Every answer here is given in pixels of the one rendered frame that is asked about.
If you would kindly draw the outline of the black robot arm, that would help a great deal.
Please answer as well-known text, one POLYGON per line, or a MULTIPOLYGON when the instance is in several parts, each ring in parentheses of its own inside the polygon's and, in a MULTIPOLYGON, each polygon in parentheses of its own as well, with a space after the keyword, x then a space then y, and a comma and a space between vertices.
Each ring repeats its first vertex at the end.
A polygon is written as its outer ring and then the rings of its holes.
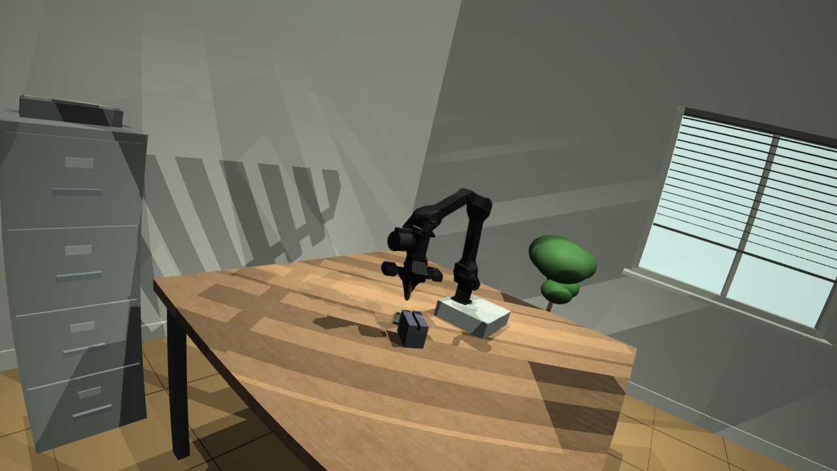
MULTIPOLYGON (((458 287, 451 299, 466 306, 472 302, 470 300, 472 291, 478 290, 481 285, 477 277, 478 268, 475 259, 483 223, 492 209, 491 199, 461 188, 452 196, 437 202, 436 205, 419 207, 402 226, 403 228, 395 227, 394 232, 390 233, 388 247, 391 251, 426 253, 430 237, 436 237, 432 230, 441 224, 443 217, 447 217, 464 205, 467 205, 470 222, 462 259, 454 265, 454 281, 457 281, 458 287)), ((413 257, 407 267, 409 279, 421 283, 425 283, 427 279, 433 279, 436 268, 428 266, 428 259, 417 260, 416 256, 413 257)))

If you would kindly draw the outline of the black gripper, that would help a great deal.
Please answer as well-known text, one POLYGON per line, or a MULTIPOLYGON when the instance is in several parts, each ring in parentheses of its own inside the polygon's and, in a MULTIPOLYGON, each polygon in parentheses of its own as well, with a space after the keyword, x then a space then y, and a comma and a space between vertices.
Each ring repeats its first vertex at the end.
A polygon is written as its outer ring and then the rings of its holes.
MULTIPOLYGON (((411 281, 409 279, 409 271, 407 271, 407 267, 409 266, 409 262, 413 256, 416 256, 417 260, 422 260, 426 258, 426 253, 415 253, 414 251, 407 251, 407 256, 403 266, 396 266, 395 262, 386 262, 386 260, 381 264, 381 271, 383 275, 389 275, 390 277, 394 277, 395 275, 399 275, 401 282, 403 283, 403 291, 404 296, 407 297, 407 292, 409 292, 409 282, 411 282, 411 292, 415 289, 417 285, 419 285, 420 281, 411 281)), ((436 272, 434 272, 434 277, 432 281, 439 281, 441 283, 443 280, 443 274, 439 269, 436 268, 436 272)))

